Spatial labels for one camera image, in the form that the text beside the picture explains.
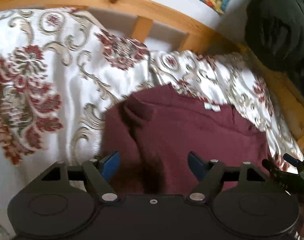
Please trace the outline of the floral white bedspread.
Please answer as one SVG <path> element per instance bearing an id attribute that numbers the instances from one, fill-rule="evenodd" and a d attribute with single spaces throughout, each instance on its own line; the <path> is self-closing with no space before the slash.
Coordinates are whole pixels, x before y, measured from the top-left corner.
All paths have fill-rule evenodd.
<path id="1" fill-rule="evenodd" d="M 171 84 L 179 94 L 201 99 L 207 109 L 216 112 L 224 105 L 234 106 L 243 118 L 265 132 L 277 166 L 283 171 L 297 172 L 283 155 L 288 153 L 299 160 L 304 156 L 275 95 L 265 80 L 251 70 L 246 57 L 238 53 L 197 56 L 189 50 L 152 51 L 148 63 L 156 84 Z"/>

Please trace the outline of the maroon sweater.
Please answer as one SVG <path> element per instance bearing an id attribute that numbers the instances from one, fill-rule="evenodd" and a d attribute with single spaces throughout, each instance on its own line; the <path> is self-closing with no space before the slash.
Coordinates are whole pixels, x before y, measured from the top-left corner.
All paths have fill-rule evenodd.
<path id="1" fill-rule="evenodd" d="M 232 105 L 218 111 L 171 85 L 131 94 L 105 112 L 101 155 L 120 155 L 110 180 L 118 194 L 188 194 L 198 183 L 189 152 L 227 166 L 257 166 L 270 155 L 266 134 Z"/>

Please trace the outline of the floral white pillow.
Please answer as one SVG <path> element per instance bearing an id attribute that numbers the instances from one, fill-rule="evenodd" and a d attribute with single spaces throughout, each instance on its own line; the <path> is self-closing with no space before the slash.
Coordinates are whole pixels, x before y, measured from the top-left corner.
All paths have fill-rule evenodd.
<path id="1" fill-rule="evenodd" d="M 73 8 L 0 11 L 0 239 L 11 198 L 56 161 L 94 157 L 103 113 L 149 86 L 150 51 Z"/>

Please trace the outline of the wooden bed frame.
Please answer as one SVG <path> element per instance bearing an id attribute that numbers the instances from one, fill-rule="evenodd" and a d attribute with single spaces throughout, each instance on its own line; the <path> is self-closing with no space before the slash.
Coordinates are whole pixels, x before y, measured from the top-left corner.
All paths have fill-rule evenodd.
<path id="1" fill-rule="evenodd" d="M 209 52 L 218 46 L 222 53 L 229 51 L 249 53 L 241 44 L 234 44 L 201 22 L 151 0 L 0 0 L 0 11 L 41 5 L 46 8 L 75 7 L 80 9 L 102 8 L 136 16 L 132 38 L 141 42 L 147 38 L 153 22 L 160 22 L 186 33 L 179 50 L 197 54 Z M 304 98 L 286 74 L 266 68 L 258 59 L 256 69 L 265 79 L 269 89 L 278 98 L 285 120 L 299 148 L 304 151 Z"/>

